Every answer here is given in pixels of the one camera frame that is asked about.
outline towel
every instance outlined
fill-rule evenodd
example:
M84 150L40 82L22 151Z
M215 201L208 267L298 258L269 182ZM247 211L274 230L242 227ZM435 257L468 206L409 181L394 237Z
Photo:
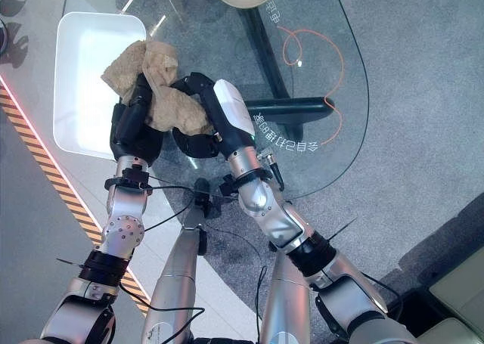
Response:
M143 73L153 90L147 125L159 131L176 127L190 136L208 134L213 128L205 110L190 96L169 87L177 69L176 50L171 45L138 40L113 61L101 78L128 104L136 77Z

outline white plastic basket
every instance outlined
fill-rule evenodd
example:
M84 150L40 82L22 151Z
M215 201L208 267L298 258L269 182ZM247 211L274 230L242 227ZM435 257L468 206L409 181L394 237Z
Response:
M131 15L73 12L57 28L54 140L63 150L113 159L109 134L119 97L101 75L130 44L146 38Z

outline black cable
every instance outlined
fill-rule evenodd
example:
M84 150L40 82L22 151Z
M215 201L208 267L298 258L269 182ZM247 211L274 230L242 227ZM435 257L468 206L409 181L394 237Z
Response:
M260 264L262 265L262 257L260 256L260 252L258 251L258 249L253 244L251 244L251 242L249 242L248 239L240 236L237 233L230 232L230 231L224 231L223 229L220 229L220 228L215 228L215 227L209 225L206 222L204 223L204 225L207 226L210 229L213 229L214 231L217 231L217 232L220 232L220 233L231 234L232 236L235 236L235 237L240 238L241 240L243 240L245 243L247 243L254 250L254 252L256 253L257 257L259 257Z
M377 285L380 285L382 288L390 291L393 295L396 296L398 302L399 302L399 310L396 312L395 314L395 320L398 321L400 319L400 316L402 316L402 311L403 311L403 298L402 298L402 295L400 295L399 293L397 293L392 287L384 284L383 282L377 280L376 278L372 278L372 276L370 276L369 274L365 274L364 272L362 272L363 276L365 276L368 280L372 280L374 283L376 283Z
M161 221L160 223L156 223L155 225L152 225L151 227L149 228L146 228L144 231L145 232L148 232L150 229L153 229L153 228L156 228L158 227L159 225L162 225L163 223L167 223L170 219L172 218L175 218L178 214L182 214L185 210L188 209L188 207L191 205L191 203L194 201L195 199L195 196L193 196L191 199L190 199L190 202L188 202L188 204L180 211L178 211L177 213L175 213L174 215L168 217L167 219L165 219L164 221Z
M190 191L191 193L194 193L193 189L190 189L189 187L184 187L183 185L165 185L163 187L144 187L142 190L155 191L156 189L183 189L186 191Z
M113 306L109 305L107 308L109 309L109 311L111 311L114 314ZM116 333L116 317L114 317L113 327L111 328L111 335L109 337L109 340L107 341L107 344L111 344L113 342L115 333Z
M264 281L265 274L267 273L267 266L263 265L260 274L259 274L259 279L257 280L257 291L256 291L256 298L255 298L255 305L256 305L256 323L257 323L257 344L260 343L260 328L259 328L259 291L260 291L260 285Z
M352 224L354 221L356 221L356 219L358 219L358 216L356 216L356 218L353 218L349 223L346 223L344 226L342 226L340 229L338 229L338 231L335 234L333 234L331 237L329 237L327 239L327 241L329 242L330 240L332 240L333 238L335 238L338 234L340 234L345 229L347 229L350 224Z
M174 333L173 335L171 335L167 340L163 341L161 344L167 344L168 342L172 341L174 338L176 338L178 335L180 335L183 332L183 330L185 330L188 327L188 325L190 325L190 323L193 320L195 320L195 318L197 316L200 316L200 315L202 315L205 312L205 308L198 308L198 307L193 307L193 308L155 308L155 307L151 306L150 304L148 304L146 301L144 301L139 295L136 295L135 293L132 293L131 291L129 291L128 289L126 289L123 286L123 284L119 284L119 288L122 291L124 291L125 293L127 293L128 295L135 297L140 302L142 302L143 304L145 304L148 308L150 308L151 310L154 310L154 311L199 310L198 313L196 313L194 316L192 316L191 318L189 318L187 320L187 322L180 328L180 330L178 330L176 333Z
M218 232L221 232L221 233L226 233L226 234L231 234L232 236L235 236L237 238L240 238L241 240L243 240L245 243L247 243L253 250L254 252L256 253L257 257L259 257L259 260L260 260L260 264L262 265L261 267L261 270L260 270L260 274L259 274L259 279L257 280L257 290L256 290L256 297L254 299L254 305L256 307L256 326L257 326L257 342L259 343L259 340L260 340L260 328L259 328L259 319L261 318L260 315L259 315L259 291L260 291L260 286L264 280L264 277L265 277L265 274L267 273L267 265L263 265L262 264L262 256L260 255L260 252L258 251L258 249L253 245L251 244L251 242L248 241L248 239L246 239L245 237L242 237L240 236L239 234L237 233L234 233L234 232L230 232L230 231L224 231L223 229L219 229L219 228L215 228L215 227L212 227L211 225L208 225L207 223L205 223L205 226L207 226L208 228L210 229L213 229L214 231L218 231Z
M67 3L67 0L64 0L64 3L62 4L62 17L65 15L66 13L66 3Z
M152 179L155 179L155 180L158 180L158 181L161 181L163 183L167 183L167 184L174 184L172 183L171 181L167 181L167 180L163 180L163 179L160 179L160 178L157 178L156 176L152 176L152 175L149 175L150 178ZM190 190L190 191L193 191L194 193L205 193L205 194L209 194L211 197L223 197L221 195L217 195L217 194L211 194L209 191L198 191L196 189L193 189L193 188L189 188L189 187L185 187L185 186L181 186L181 185L173 185L173 186L177 186L179 187L179 189L185 189L185 190ZM223 197L225 199L230 199L230 200L237 200L238 198L236 197Z
M363 132L363 138L361 139L361 143L360 143L360 146L358 148L358 151L356 151L355 157L353 157L353 160L351 160L349 165L346 167L346 169L344 169L341 172L341 174L339 174L331 183L326 184L324 187L321 187L320 189L316 189L315 191L310 191L309 193L303 194L303 195L298 196L298 197L291 197L290 199L299 199L299 198L307 197L308 195L311 195L311 194L315 193L316 191L322 191L326 187L329 187L331 184L333 184L336 180L341 178L345 174L345 172L348 171L348 169L351 167L351 165L353 165L356 158L360 154L361 148L363 147L363 141L365 141L366 131L368 130L368 117L370 116L370 86L368 84L368 74L367 74L367 71L366 71L365 62L363 61L363 56L361 55L360 47L358 45L358 42L356 41L356 37L355 37L355 33L353 32L353 28L351 27L351 24L349 23L348 15L346 15L346 11L345 11L345 8L343 7L343 3L341 2L341 0L338 0L338 3L340 4L341 11L343 12L343 15L346 19L346 23L348 24L348 27L349 27L349 31L351 32L351 36L353 37L353 41L355 42L356 50L358 51L358 55L359 55L360 60L361 60L361 65L363 66L363 72L365 74L366 98L367 98L367 101L368 101L368 109L366 111L365 131Z

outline white cushion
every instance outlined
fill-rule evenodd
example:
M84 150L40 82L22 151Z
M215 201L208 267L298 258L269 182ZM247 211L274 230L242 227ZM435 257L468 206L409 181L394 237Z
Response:
M484 339L484 247L439 280L430 292Z
M468 327L454 318L445 319L418 337L420 344L483 344Z

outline orange object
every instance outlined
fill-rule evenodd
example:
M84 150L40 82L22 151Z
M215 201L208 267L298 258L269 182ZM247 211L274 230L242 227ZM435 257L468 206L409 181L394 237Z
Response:
M282 47L282 58L284 59L285 64L287 64L288 66L293 66L294 64L299 62L301 60L301 58L303 57L303 46L301 45L301 41L297 37L297 34L299 34L299 33L309 33L309 34L318 36L319 38L325 40L326 42L330 43L330 45L334 48L334 50L338 53L338 56L340 57L341 71L340 71L340 77L338 79L338 83L323 98L324 103L330 109L332 109L334 112L337 113L338 118L340 120L340 123L338 125L337 130L331 135L331 137L320 143L320 145L325 145L328 142L334 140L336 138L336 136L338 136L338 134L340 133L341 128L343 127L343 114L335 106L333 106L332 104L330 104L327 101L327 98L330 97L334 92L336 92L336 90L341 86L341 83L343 82L343 78L345 76L345 61L344 61L343 55L341 54L341 51L338 48L338 46L336 44L334 44L334 42L331 39L329 39L327 36L325 36L324 34L318 33L316 31L310 30L310 29L298 29L298 30L291 31L291 30L288 30L288 29L286 29L282 26L278 26L278 29L285 31L288 34L288 36L286 37L286 40L284 40L284 45ZM289 42L289 40L291 38L294 38L296 40L297 48L299 49L297 59L294 60L294 61L290 61L286 58L287 43Z

